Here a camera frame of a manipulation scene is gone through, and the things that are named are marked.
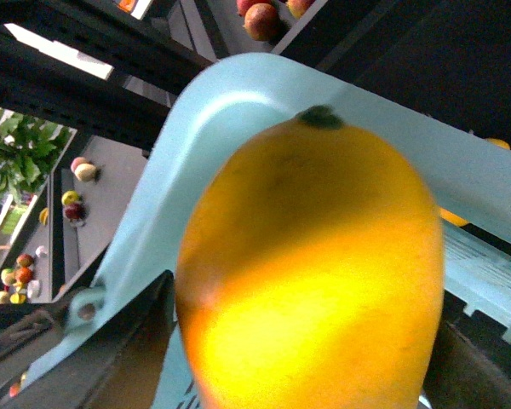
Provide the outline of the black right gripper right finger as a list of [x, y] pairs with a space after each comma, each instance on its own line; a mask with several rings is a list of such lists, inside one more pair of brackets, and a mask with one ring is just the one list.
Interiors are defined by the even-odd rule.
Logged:
[[511, 379], [445, 321], [439, 324], [423, 392], [432, 408], [511, 408]]

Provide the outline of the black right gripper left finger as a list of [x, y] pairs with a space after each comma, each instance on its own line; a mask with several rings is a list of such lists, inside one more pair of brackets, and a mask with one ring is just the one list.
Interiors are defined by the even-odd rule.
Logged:
[[164, 271], [125, 296], [99, 283], [0, 332], [0, 408], [149, 408], [173, 331]]

